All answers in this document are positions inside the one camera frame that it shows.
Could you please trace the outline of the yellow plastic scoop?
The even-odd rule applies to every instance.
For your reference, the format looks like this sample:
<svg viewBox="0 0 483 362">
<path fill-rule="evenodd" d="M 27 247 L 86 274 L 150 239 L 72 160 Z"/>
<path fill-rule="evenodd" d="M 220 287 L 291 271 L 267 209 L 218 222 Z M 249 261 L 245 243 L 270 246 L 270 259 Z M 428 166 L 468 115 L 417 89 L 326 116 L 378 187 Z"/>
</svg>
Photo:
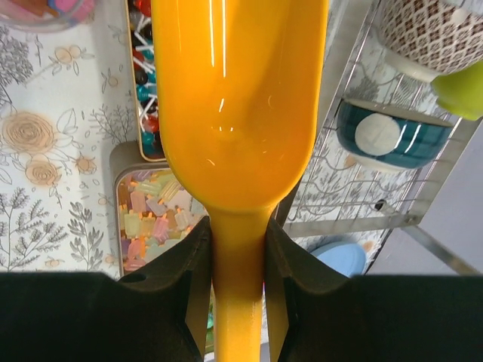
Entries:
<svg viewBox="0 0 483 362">
<path fill-rule="evenodd" d="M 315 143 L 327 1 L 154 1 L 161 140 L 212 231 L 214 356 L 260 358 L 265 234 Z"/>
</svg>

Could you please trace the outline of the steel dish rack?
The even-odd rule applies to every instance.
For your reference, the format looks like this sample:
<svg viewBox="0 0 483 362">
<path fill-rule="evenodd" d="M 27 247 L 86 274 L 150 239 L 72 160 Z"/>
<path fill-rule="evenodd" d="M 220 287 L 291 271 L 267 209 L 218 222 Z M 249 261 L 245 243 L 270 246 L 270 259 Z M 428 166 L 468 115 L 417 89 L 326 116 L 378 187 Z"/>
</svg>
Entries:
<svg viewBox="0 0 483 362">
<path fill-rule="evenodd" d="M 305 248 L 356 242 L 373 273 L 481 273 L 455 247 L 472 223 L 458 216 L 457 200 L 441 199 L 481 125 L 440 108 L 431 85 L 386 46 L 389 32 L 446 13 L 475 29 L 482 4 L 332 3 L 315 148 L 278 212 Z"/>
</svg>

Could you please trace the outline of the popsicle candy tin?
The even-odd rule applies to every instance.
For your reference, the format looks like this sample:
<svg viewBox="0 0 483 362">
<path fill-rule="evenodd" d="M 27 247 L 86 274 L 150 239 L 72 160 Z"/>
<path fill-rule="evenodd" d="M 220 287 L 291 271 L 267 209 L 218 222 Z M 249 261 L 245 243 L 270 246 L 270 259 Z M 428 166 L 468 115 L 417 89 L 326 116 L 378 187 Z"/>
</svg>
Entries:
<svg viewBox="0 0 483 362">
<path fill-rule="evenodd" d="M 208 213 L 165 159 L 146 161 L 135 142 L 117 145 L 109 166 L 121 275 L 127 275 L 180 243 Z"/>
</svg>

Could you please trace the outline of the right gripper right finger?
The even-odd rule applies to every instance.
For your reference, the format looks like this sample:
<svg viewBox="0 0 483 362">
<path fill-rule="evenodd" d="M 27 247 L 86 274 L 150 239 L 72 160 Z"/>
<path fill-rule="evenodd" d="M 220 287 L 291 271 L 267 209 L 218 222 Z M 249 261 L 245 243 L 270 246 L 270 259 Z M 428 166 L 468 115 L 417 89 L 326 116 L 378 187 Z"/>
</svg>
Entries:
<svg viewBox="0 0 483 362">
<path fill-rule="evenodd" d="M 275 221 L 265 241 L 273 361 L 480 361 L 479 276 L 347 278 Z"/>
</svg>

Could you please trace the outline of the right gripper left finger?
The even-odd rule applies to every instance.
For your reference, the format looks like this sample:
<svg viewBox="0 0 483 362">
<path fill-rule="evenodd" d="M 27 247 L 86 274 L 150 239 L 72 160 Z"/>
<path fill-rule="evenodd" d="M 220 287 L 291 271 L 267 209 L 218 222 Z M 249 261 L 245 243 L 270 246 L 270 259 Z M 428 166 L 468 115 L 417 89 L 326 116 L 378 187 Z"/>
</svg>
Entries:
<svg viewBox="0 0 483 362">
<path fill-rule="evenodd" d="M 201 361 L 211 294 L 207 217 L 113 280 L 101 272 L 1 275 L 3 361 Z"/>
</svg>

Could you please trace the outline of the clear glass jar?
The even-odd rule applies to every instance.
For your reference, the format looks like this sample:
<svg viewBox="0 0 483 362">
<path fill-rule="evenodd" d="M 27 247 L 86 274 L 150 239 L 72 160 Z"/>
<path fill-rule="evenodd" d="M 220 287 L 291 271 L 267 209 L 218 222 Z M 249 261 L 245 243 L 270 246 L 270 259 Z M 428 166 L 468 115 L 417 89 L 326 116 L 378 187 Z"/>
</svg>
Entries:
<svg viewBox="0 0 483 362">
<path fill-rule="evenodd" d="M 94 0 L 1 0 L 1 25 L 24 32 L 58 32 L 94 12 Z"/>
</svg>

